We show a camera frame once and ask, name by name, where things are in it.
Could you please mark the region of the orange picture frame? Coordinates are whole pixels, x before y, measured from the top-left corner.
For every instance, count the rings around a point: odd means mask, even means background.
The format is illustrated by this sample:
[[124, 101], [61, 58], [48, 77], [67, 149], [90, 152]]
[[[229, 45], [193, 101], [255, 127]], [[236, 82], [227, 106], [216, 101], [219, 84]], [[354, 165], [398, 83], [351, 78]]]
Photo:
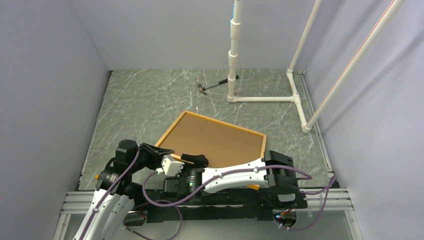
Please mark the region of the orange picture frame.
[[198, 113], [183, 111], [156, 142], [175, 155], [205, 155], [211, 168], [232, 167], [263, 157], [267, 136]]

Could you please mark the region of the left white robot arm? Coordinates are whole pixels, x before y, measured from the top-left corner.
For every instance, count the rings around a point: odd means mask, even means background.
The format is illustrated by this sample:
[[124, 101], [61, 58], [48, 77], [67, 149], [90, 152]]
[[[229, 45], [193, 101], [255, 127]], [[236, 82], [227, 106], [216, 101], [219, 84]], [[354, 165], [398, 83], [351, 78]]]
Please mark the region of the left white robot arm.
[[131, 139], [120, 141], [115, 156], [98, 176], [89, 209], [74, 239], [113, 239], [129, 211], [144, 203], [143, 188], [132, 181], [132, 175], [144, 168], [156, 170], [163, 157], [172, 153], [171, 149], [138, 144]]

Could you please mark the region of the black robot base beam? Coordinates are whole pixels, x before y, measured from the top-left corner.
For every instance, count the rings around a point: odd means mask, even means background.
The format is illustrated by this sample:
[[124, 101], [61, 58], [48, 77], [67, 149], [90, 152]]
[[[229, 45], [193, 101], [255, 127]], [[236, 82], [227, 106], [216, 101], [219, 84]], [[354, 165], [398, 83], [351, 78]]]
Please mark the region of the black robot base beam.
[[269, 188], [233, 188], [217, 193], [199, 193], [177, 206], [158, 207], [142, 200], [124, 217], [129, 227], [165, 221], [256, 219], [271, 221], [278, 211], [307, 208], [305, 195], [295, 194], [293, 201], [282, 202]]

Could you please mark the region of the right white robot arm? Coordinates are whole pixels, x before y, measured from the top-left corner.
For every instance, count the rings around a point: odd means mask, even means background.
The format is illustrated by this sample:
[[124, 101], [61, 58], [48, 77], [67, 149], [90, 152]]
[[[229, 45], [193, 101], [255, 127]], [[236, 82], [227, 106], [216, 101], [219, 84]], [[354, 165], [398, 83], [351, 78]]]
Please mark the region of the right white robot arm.
[[159, 168], [168, 180], [176, 178], [171, 191], [178, 197], [198, 193], [215, 194], [227, 189], [258, 185], [275, 195], [276, 203], [289, 207], [300, 191], [293, 159], [282, 153], [268, 150], [256, 160], [228, 167], [210, 167], [204, 155], [165, 155]]

